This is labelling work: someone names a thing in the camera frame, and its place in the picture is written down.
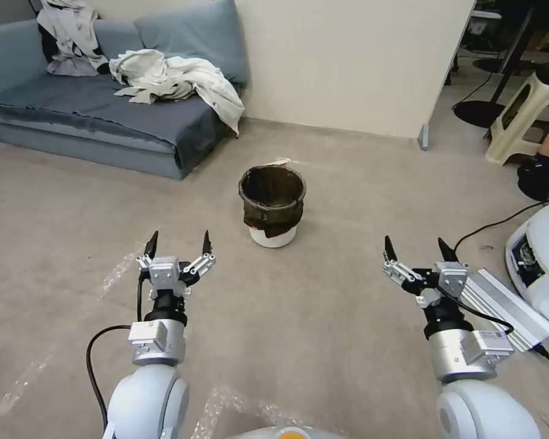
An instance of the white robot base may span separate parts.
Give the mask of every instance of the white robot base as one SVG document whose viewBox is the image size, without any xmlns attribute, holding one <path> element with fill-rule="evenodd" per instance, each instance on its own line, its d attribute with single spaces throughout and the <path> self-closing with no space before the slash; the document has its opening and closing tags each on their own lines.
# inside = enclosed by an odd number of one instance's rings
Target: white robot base
<svg viewBox="0 0 549 439">
<path fill-rule="evenodd" d="M 505 259 L 519 295 L 549 320 L 549 205 L 512 234 Z"/>
</svg>

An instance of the crumpled white shirt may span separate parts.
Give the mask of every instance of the crumpled white shirt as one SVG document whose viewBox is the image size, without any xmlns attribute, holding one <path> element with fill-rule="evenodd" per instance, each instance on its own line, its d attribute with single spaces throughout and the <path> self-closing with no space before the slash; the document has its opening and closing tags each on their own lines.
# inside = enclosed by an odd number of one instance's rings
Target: crumpled white shirt
<svg viewBox="0 0 549 439">
<path fill-rule="evenodd" d="M 56 40 L 59 53 L 47 71 L 58 75 L 97 76 L 108 59 L 99 48 L 93 23 L 98 14 L 85 0 L 41 0 L 37 23 Z"/>
<path fill-rule="evenodd" d="M 152 104 L 157 99 L 187 99 L 197 94 L 212 107 L 222 122 L 238 134 L 244 112 L 242 100 L 221 70 L 201 58 L 165 58 L 153 49 L 127 51 L 110 60 L 114 79 L 130 87 L 115 95 L 133 96 L 130 102 Z"/>
</svg>

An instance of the black pole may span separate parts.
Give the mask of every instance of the black pole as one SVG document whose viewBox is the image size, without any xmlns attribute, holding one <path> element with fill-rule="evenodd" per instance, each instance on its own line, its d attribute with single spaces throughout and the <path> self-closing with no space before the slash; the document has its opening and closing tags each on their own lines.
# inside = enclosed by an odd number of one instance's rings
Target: black pole
<svg viewBox="0 0 549 439">
<path fill-rule="evenodd" d="M 539 21 L 539 15 L 546 6 L 549 6 L 549 0 L 535 0 L 531 8 L 529 9 L 529 12 L 525 17 L 526 26 L 524 28 L 524 31 L 520 36 L 514 50 L 508 58 L 503 77 L 500 80 L 498 87 L 494 91 L 492 98 L 490 99 L 491 103 L 496 104 L 498 102 L 498 99 L 500 98 L 500 95 L 502 95 L 502 92 L 506 88 L 506 84 L 508 84 L 508 81 L 514 73 L 516 66 L 519 64 L 521 57 L 525 53 L 525 50 L 529 45 L 531 38 L 533 37 L 533 33 L 535 32 L 535 25 Z"/>
</svg>

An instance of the sofa cushion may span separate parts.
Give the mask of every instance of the sofa cushion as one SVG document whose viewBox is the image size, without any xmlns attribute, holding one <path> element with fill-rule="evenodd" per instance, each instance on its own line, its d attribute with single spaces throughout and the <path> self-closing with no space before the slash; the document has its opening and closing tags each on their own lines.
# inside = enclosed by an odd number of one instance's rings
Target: sofa cushion
<svg viewBox="0 0 549 439">
<path fill-rule="evenodd" d="M 109 60 L 118 58 L 128 50 L 141 50 L 145 45 L 133 23 L 96 20 L 93 24 L 96 38 L 104 56 Z"/>
<path fill-rule="evenodd" d="M 110 76 L 44 74 L 0 93 L 0 120 L 64 124 L 156 141 L 161 144 L 157 152 L 174 152 L 180 168 L 228 131 L 197 95 L 185 101 L 134 104 L 129 96 L 114 96 L 121 87 Z"/>
<path fill-rule="evenodd" d="M 137 19 L 148 49 L 167 57 L 203 58 L 235 84 L 248 81 L 248 61 L 234 0 L 219 0 Z"/>
</svg>

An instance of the gray floor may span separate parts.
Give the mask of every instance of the gray floor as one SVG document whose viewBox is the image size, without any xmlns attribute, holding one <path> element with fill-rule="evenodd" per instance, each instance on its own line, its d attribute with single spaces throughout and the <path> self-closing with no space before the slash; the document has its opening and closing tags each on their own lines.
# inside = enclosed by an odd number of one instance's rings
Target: gray floor
<svg viewBox="0 0 549 439">
<path fill-rule="evenodd" d="M 218 257 L 187 304 L 181 370 L 192 400 L 182 438 L 216 398 L 238 402 L 222 411 L 216 439 L 277 416 L 360 439 L 435 438 L 439 386 L 423 314 L 381 272 L 383 237 L 410 266 L 429 266 L 438 236 L 454 243 L 530 203 L 513 166 L 484 160 L 483 130 L 449 112 L 468 87 L 444 93 L 429 152 L 245 121 L 239 140 L 177 182 L 0 144 L 0 439 L 101 434 L 85 346 L 97 330 L 134 319 L 133 259 L 155 229 L 159 255 L 195 257 L 209 229 Z M 295 161 L 308 189 L 295 241 L 269 250 L 242 223 L 237 182 L 277 157 Z M 506 281 L 504 241 L 526 218 L 464 243 L 463 261 Z M 133 370 L 125 336 L 94 350 L 107 398 Z M 549 438 L 549 364 L 517 354 L 495 383 Z"/>
</svg>

